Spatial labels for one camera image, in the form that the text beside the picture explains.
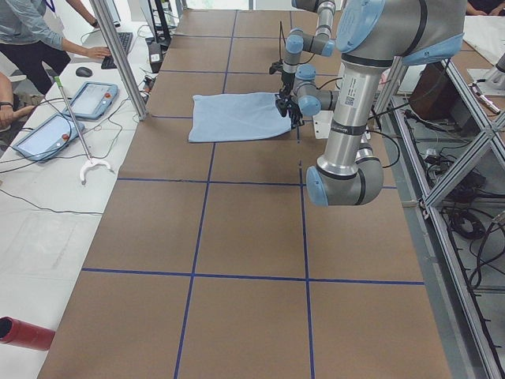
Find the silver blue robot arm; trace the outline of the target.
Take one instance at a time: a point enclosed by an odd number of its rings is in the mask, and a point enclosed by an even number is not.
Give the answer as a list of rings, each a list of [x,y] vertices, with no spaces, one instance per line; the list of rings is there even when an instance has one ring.
[[[315,205],[364,205],[383,187],[380,160],[365,140],[368,117],[382,73],[396,57],[405,66],[439,62],[459,52],[466,14],[464,1],[348,1],[336,33],[333,1],[294,1],[316,13],[316,33],[290,31],[282,59],[281,97],[292,99],[306,117],[333,112],[325,151],[309,167],[306,185]],[[316,88],[315,69],[301,64],[306,51],[341,53],[339,92]]]
[[[281,105],[288,104],[294,87],[295,73],[301,64],[301,53],[330,57],[335,49],[335,41],[331,38],[337,11],[335,1],[300,0],[292,1],[291,5],[296,9],[315,13],[317,26],[314,35],[307,34],[300,28],[293,28],[285,40],[284,52],[279,53],[279,60],[271,65],[270,74],[281,73],[282,87],[276,100]]]

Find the seated person forearm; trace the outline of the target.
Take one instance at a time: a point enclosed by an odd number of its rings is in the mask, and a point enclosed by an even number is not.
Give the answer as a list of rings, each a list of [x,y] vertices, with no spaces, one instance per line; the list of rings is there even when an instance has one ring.
[[[11,81],[1,73],[1,132],[9,130],[13,122],[30,114],[33,108],[33,106],[15,108]]]

